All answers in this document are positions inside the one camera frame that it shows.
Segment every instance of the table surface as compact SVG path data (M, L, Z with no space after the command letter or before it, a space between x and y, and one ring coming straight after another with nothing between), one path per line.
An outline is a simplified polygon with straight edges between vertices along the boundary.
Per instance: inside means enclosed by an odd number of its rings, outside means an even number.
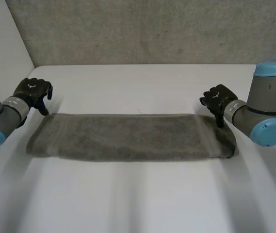
M210 115L204 91L220 83L246 101L254 65L45 66L51 112ZM23 233L276 232L276 146L232 125L238 156L196 162L94 163L25 154L42 120L31 111L0 148L9 228Z

